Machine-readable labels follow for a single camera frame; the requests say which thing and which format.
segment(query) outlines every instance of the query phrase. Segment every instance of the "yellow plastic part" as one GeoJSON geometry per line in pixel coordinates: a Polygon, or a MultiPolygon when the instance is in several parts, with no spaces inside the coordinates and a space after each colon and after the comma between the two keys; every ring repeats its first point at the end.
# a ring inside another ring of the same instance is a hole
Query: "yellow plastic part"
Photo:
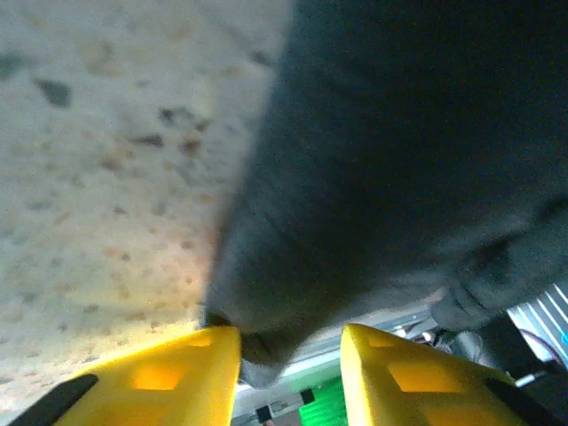
{"type": "Polygon", "coordinates": [[[211,327],[82,371],[99,382],[56,426],[228,426],[241,365],[234,327],[211,327]]]}
{"type": "Polygon", "coordinates": [[[526,426],[484,386],[507,375],[374,328],[343,328],[341,371],[353,426],[526,426]]]}

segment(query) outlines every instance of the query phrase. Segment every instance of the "green object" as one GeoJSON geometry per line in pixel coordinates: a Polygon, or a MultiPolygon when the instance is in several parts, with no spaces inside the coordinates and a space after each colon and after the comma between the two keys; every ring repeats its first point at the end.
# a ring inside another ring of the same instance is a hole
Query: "green object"
{"type": "Polygon", "coordinates": [[[315,401],[300,407],[302,426],[347,425],[347,409],[341,377],[312,388],[315,401]]]}

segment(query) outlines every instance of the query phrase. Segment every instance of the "speckled floor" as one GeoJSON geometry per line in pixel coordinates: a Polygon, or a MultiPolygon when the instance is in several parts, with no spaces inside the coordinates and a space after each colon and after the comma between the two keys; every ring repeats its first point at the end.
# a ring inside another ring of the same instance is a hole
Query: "speckled floor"
{"type": "Polygon", "coordinates": [[[0,4],[0,414],[194,328],[289,10],[0,4]]]}

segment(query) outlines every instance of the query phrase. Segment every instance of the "wire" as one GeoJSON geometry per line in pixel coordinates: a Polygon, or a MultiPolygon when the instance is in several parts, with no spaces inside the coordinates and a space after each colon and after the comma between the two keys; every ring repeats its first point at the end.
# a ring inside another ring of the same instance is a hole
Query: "wire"
{"type": "Polygon", "coordinates": [[[560,364],[561,366],[565,367],[565,363],[562,361],[562,358],[560,357],[560,355],[558,354],[558,352],[550,345],[548,344],[548,342],[546,342],[543,338],[537,336],[534,333],[531,333],[528,330],[524,330],[522,328],[519,328],[519,330],[521,332],[521,335],[525,335],[527,337],[530,337],[531,339],[533,339],[536,343],[538,343],[540,346],[542,346],[544,349],[547,350],[547,352],[552,355],[552,358],[555,359],[555,361],[560,364]]]}

